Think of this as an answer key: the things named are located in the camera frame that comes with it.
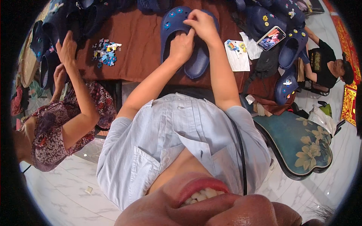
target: teeth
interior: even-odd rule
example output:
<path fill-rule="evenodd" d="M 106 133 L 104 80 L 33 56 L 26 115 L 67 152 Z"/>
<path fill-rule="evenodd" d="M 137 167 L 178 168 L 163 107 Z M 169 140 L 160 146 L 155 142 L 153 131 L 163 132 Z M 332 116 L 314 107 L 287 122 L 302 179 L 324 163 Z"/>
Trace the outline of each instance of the teeth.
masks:
<path fill-rule="evenodd" d="M 191 195 L 191 198 L 197 199 L 197 197 L 199 197 L 199 195 L 201 195 L 199 192 L 195 192 L 193 195 Z"/>
<path fill-rule="evenodd" d="M 188 199 L 185 201 L 185 204 L 187 204 L 187 205 L 191 204 L 191 201 L 192 201 L 192 200 L 193 200 L 192 198 L 188 198 Z"/>
<path fill-rule="evenodd" d="M 188 198 L 181 205 L 181 207 L 187 206 L 187 205 L 190 205 L 190 204 L 194 204 L 196 202 L 200 202 L 202 200 L 209 199 L 209 198 L 212 198 L 212 197 L 215 197 L 215 196 L 218 196 L 218 195 L 222 195 L 222 194 L 225 194 L 225 192 L 216 191 L 216 190 L 211 189 L 211 188 L 205 188 L 205 189 L 203 189 L 201 191 L 198 191 L 198 192 L 195 192 L 194 194 L 192 194 L 191 197 Z"/>
<path fill-rule="evenodd" d="M 206 188 L 205 193 L 206 193 L 207 198 L 212 198 L 212 197 L 215 197 L 218 195 L 217 192 L 211 188 Z"/>
<path fill-rule="evenodd" d="M 201 202 L 202 200 L 207 199 L 207 197 L 206 197 L 206 195 L 200 194 L 196 199 L 198 202 Z"/>

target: floral dress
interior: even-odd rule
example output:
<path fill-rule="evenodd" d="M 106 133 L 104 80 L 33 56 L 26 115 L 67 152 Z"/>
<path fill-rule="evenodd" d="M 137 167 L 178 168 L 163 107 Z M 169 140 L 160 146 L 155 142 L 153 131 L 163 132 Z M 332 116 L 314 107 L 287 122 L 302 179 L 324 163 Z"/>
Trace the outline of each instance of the floral dress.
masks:
<path fill-rule="evenodd" d="M 109 129 L 116 113 L 111 95 L 97 82 L 85 84 L 94 100 L 100 114 L 97 125 Z M 95 129 L 92 129 L 68 150 L 64 147 L 62 126 L 80 114 L 80 108 L 71 83 L 63 101 L 54 101 L 38 108 L 31 116 L 37 117 L 34 129 L 33 148 L 31 158 L 34 167 L 47 172 L 54 169 L 67 156 L 81 150 L 94 139 Z"/>

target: black bag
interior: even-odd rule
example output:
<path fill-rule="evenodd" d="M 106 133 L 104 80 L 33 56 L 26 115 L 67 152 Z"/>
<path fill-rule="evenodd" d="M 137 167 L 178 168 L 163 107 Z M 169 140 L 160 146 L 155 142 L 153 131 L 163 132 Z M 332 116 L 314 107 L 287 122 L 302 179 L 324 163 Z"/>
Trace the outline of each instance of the black bag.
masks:
<path fill-rule="evenodd" d="M 261 80 L 263 80 L 264 78 L 273 76 L 278 71 L 279 50 L 280 44 L 274 46 L 269 51 L 263 51 L 261 53 L 260 58 L 258 59 L 258 63 L 256 64 L 254 73 L 250 75 L 248 80 L 245 82 L 243 93 L 247 93 L 251 82 L 254 81 L 256 78 L 260 78 Z"/>

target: floral cushion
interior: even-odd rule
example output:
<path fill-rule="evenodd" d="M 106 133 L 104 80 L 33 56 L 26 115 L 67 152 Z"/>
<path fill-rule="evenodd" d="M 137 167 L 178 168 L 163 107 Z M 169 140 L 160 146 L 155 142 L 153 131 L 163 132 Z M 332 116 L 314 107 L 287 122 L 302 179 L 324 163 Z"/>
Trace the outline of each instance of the floral cushion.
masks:
<path fill-rule="evenodd" d="M 292 179 L 303 180 L 312 172 L 330 166 L 330 134 L 318 124 L 285 111 L 280 116 L 253 117 L 256 127 L 270 140 L 282 170 Z"/>

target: white marble floor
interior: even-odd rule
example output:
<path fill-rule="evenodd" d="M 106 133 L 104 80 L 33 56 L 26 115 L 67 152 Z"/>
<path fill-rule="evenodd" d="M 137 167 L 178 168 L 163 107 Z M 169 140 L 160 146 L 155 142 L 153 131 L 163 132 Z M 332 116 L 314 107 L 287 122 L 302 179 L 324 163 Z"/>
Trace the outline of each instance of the white marble floor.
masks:
<path fill-rule="evenodd" d="M 328 9 L 324 4 L 323 6 L 326 12 L 310 17 L 306 21 L 307 26 L 334 49 L 337 58 L 342 58 L 336 29 Z M 309 45 L 310 48 L 317 47 L 311 41 Z M 330 103 L 333 119 L 338 123 L 343 94 L 344 83 L 339 82 L 327 97 L 303 90 L 297 94 L 295 102 L 306 112 L 309 112 L 318 100 Z M 332 139 L 331 167 L 322 174 L 313 173 L 303 181 L 289 179 L 274 159 L 274 165 L 257 193 L 265 195 L 271 201 L 292 207 L 302 215 L 304 222 L 315 217 L 311 208 L 318 208 L 320 205 L 336 208 L 343 199 L 357 167 L 361 140 L 356 133 L 353 125 L 344 124 L 342 130 Z M 40 172 L 34 167 L 25 172 L 31 194 L 53 225 L 107 226 L 113 225 L 120 214 L 115 205 L 102 194 L 95 178 L 102 142 L 95 140 L 77 153 L 77 156 L 66 158 L 51 172 Z M 27 164 L 21 163 L 20 166 L 24 170 Z M 86 192 L 88 187 L 92 188 L 90 193 Z"/>

